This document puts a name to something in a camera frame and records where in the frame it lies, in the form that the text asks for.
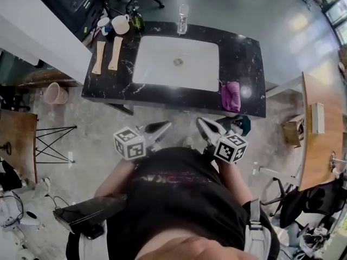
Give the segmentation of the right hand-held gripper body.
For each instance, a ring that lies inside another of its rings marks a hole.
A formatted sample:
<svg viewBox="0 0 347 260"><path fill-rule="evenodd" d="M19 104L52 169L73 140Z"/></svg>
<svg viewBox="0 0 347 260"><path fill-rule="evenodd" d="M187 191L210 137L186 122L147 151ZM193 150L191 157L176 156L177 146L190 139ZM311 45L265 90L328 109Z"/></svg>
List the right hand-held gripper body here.
<svg viewBox="0 0 347 260"><path fill-rule="evenodd" d="M208 145L204 154L232 164L243 158L248 142L238 133L229 131Z"/></svg>

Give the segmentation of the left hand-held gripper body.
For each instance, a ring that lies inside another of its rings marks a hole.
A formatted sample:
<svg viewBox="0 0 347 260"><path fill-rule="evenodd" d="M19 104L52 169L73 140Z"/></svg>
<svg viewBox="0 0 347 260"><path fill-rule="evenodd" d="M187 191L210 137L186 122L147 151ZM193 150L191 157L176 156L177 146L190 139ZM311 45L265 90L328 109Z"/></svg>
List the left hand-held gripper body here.
<svg viewBox="0 0 347 260"><path fill-rule="evenodd" d="M115 150L125 160L147 157L155 150L158 134L153 126L124 127L113 134Z"/></svg>

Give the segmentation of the purple cloth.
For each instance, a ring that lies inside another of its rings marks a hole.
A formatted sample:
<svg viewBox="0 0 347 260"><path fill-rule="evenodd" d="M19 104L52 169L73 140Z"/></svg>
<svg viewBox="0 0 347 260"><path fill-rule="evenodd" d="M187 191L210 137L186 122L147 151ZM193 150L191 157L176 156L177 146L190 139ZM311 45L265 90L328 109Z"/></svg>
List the purple cloth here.
<svg viewBox="0 0 347 260"><path fill-rule="evenodd" d="M241 108L240 85L238 82L227 82L221 86L222 106L229 112L238 113Z"/></svg>

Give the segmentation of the chrome faucet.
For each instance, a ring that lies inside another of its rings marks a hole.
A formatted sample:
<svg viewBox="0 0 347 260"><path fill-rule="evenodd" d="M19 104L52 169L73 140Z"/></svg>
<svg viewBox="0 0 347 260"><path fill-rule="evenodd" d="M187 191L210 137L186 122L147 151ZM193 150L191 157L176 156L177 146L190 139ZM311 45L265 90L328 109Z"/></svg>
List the chrome faucet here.
<svg viewBox="0 0 347 260"><path fill-rule="evenodd" d="M177 28L177 33L179 35L184 35L187 32L188 14L189 14L189 6L187 4L181 4L179 8L179 22L178 22L178 28Z"/></svg>

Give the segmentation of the person's left forearm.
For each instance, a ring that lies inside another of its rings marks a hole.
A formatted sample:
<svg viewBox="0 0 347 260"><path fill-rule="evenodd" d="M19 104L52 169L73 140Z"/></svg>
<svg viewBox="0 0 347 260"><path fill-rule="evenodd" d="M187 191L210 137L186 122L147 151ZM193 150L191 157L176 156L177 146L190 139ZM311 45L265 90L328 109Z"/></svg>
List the person's left forearm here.
<svg viewBox="0 0 347 260"><path fill-rule="evenodd" d="M119 161L110 175L98 187L94 197L117 196L121 194L135 167L135 164L131 161L124 159Z"/></svg>

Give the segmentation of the grey shoulder bag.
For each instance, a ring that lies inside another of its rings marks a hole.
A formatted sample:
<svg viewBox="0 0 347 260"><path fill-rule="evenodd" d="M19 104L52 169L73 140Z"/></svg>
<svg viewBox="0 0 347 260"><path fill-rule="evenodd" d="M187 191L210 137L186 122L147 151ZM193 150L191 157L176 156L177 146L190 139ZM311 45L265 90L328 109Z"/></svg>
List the grey shoulder bag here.
<svg viewBox="0 0 347 260"><path fill-rule="evenodd" d="M244 252L259 260L268 260L271 248L271 232L260 222L260 200L250 202L250 220L245 229Z"/></svg>

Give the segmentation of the cardboard box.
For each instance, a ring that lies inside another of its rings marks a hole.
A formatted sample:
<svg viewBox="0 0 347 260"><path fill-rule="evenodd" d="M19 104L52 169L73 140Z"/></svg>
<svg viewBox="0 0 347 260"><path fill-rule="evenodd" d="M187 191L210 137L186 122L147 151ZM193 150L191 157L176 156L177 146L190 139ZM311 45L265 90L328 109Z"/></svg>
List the cardboard box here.
<svg viewBox="0 0 347 260"><path fill-rule="evenodd" d="M301 147L304 141L304 114L293 116L283 122L282 131L285 143L295 148Z"/></svg>

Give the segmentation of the white sink basin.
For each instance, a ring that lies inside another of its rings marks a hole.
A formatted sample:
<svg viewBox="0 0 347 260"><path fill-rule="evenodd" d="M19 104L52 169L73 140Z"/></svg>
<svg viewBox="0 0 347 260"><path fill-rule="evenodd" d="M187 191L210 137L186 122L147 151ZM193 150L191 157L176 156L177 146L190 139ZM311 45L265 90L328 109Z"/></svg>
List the white sink basin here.
<svg viewBox="0 0 347 260"><path fill-rule="evenodd" d="M175 66L174 59L183 60ZM143 36L132 82L217 92L219 47L215 43L178 37Z"/></svg>

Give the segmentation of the person's black t-shirt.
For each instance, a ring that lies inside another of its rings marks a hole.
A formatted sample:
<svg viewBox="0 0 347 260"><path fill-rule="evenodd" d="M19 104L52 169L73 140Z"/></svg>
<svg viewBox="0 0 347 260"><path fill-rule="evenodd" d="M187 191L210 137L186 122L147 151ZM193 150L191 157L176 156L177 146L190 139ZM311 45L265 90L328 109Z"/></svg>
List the person's black t-shirt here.
<svg viewBox="0 0 347 260"><path fill-rule="evenodd" d="M137 260L180 237L244 251L252 200L240 205L232 197L217 163L195 149L173 147L135 166L121 193L127 195L125 208L106 222L109 260ZM277 260L279 240L261 207L260 222L271 232L268 260Z"/></svg>

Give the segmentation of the black marble vanity unit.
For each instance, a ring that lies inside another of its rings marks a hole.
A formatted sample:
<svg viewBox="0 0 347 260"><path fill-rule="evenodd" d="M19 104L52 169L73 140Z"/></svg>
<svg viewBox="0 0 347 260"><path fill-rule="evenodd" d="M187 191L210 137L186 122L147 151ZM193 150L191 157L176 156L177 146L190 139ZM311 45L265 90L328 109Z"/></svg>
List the black marble vanity unit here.
<svg viewBox="0 0 347 260"><path fill-rule="evenodd" d="M92 55L81 96L93 102L114 105L116 109L131 115L126 106L144 106L179 109L190 112L234 116L222 107L220 92L209 92L188 88L134 83L137 51L142 36L176 37L177 24L174 22L146 21L145 28L136 32L133 28L123 35L118 69L109 70L112 57L113 35L108 38L97 36L104 41L101 75L92 74L96 56ZM266 117L265 77L260 44L258 41L232 32L188 25L183 39L206 41L219 48L219 78L217 85L236 81L240 85L240 114L255 118Z"/></svg>

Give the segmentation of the black office chair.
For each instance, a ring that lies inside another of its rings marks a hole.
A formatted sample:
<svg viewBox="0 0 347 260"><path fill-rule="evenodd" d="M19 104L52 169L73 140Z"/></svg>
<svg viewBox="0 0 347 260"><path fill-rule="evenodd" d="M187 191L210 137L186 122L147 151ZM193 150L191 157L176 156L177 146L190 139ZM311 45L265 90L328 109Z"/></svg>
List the black office chair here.
<svg viewBox="0 0 347 260"><path fill-rule="evenodd" d="M347 187L341 178L303 191L295 189L282 201L279 227L291 225L302 212L331 216L343 208L346 200Z"/></svg>

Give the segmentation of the person's chin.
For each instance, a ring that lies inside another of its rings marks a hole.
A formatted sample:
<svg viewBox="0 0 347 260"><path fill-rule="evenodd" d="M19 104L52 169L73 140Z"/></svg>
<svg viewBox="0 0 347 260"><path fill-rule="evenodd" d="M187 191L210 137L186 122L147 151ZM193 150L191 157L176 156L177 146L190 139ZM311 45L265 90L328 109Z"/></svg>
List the person's chin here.
<svg viewBox="0 0 347 260"><path fill-rule="evenodd" d="M259 260L251 253L202 237L174 238L137 260Z"/></svg>

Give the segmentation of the beige mug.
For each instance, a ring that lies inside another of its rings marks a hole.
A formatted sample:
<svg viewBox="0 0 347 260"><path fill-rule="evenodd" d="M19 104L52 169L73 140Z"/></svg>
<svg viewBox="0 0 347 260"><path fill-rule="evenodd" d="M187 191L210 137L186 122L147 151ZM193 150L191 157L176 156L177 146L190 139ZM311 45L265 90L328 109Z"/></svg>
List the beige mug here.
<svg viewBox="0 0 347 260"><path fill-rule="evenodd" d="M130 29L129 21L128 14L115 17L111 22L115 33L118 35L126 34Z"/></svg>

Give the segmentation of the brown wooden table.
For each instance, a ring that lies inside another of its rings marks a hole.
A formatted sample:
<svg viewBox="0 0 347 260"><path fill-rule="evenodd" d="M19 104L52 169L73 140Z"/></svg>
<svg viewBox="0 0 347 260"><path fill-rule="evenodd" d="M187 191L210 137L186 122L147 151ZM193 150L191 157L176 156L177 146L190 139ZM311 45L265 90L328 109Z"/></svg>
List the brown wooden table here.
<svg viewBox="0 0 347 260"><path fill-rule="evenodd" d="M0 157L32 184L37 183L36 126L36 114L0 110Z"/></svg>

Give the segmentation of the black printer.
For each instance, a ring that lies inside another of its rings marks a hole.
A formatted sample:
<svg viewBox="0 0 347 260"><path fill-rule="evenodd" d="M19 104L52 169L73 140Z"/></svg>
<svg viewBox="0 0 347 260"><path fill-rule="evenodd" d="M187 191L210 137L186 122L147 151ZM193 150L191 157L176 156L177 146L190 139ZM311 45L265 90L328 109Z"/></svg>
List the black printer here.
<svg viewBox="0 0 347 260"><path fill-rule="evenodd" d="M95 28L103 8L101 0L41 0L80 40Z"/></svg>

